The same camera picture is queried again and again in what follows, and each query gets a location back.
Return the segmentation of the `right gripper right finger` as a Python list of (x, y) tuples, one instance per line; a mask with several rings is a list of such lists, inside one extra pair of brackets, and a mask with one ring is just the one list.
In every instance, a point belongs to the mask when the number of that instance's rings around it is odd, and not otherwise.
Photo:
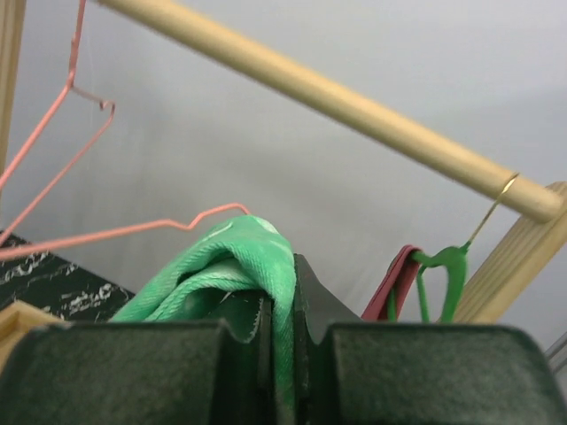
[(295, 258), (299, 424), (563, 424), (566, 404), (525, 332), (366, 322)]

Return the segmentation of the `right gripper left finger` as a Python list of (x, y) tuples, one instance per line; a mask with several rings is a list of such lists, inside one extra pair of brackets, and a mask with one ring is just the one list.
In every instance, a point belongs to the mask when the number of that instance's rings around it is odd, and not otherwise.
[(1, 421), (268, 424), (271, 309), (245, 291), (196, 321), (34, 328), (1, 373)]

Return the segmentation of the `green patterned garment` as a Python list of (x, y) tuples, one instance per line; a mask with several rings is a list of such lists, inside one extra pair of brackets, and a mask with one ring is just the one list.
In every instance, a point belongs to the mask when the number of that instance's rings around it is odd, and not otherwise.
[(195, 311), (188, 298), (198, 290), (265, 291), (274, 303), (276, 417), (290, 420), (295, 414), (295, 288), (295, 261), (289, 241), (267, 220), (241, 215), (210, 228), (152, 277), (111, 320), (187, 319)]

